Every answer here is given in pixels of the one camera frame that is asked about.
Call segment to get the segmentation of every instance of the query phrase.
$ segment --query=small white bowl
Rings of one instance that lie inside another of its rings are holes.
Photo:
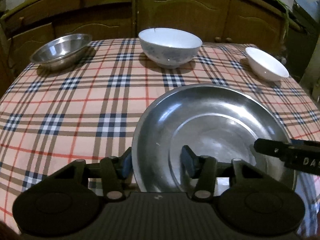
[[[152,28],[139,33],[143,52],[160,67],[174,69],[197,55],[202,41],[197,36],[176,29]]]
[[[285,66],[268,53],[252,47],[246,48],[245,51],[252,70],[262,79],[275,82],[289,77]]]

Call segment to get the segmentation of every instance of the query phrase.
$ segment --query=silver basin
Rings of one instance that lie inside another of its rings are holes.
[[[257,138],[290,142],[283,126],[260,103],[226,87],[195,84],[171,90],[140,118],[132,141],[132,163],[141,191],[191,191],[196,180],[181,165],[183,145],[220,162],[241,158],[294,189],[296,173],[277,158],[255,152]],[[228,189],[218,178],[216,195]]]
[[[36,50],[30,61],[51,71],[68,68],[83,56],[91,41],[91,36],[87,34],[63,36]]]

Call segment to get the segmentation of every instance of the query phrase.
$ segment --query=wooden sideboard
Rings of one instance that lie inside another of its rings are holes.
[[[284,13],[262,0],[27,0],[1,21],[15,75],[36,49],[70,33],[99,40],[170,27],[194,33],[204,42],[253,43],[277,55],[285,29]],[[301,30],[292,20],[290,27]]]

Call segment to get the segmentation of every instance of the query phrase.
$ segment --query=table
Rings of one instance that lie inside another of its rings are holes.
[[[160,95],[182,85],[213,83],[255,98],[291,138],[320,141],[320,112],[289,77],[267,83],[245,59],[249,45],[205,43],[176,70],[150,61],[137,39],[94,41],[70,70],[28,65],[0,103],[0,219],[17,230],[12,203],[24,190],[75,159],[98,162],[131,146],[139,117]],[[99,191],[99,183],[89,186]],[[317,230],[320,181],[301,174],[297,191],[309,207],[299,229]]]

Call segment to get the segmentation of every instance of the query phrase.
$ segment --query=patterned ceramic bowl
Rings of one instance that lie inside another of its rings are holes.
[[[169,69],[192,60],[202,45],[197,36],[169,28],[146,29],[139,33],[139,39],[147,57]]]

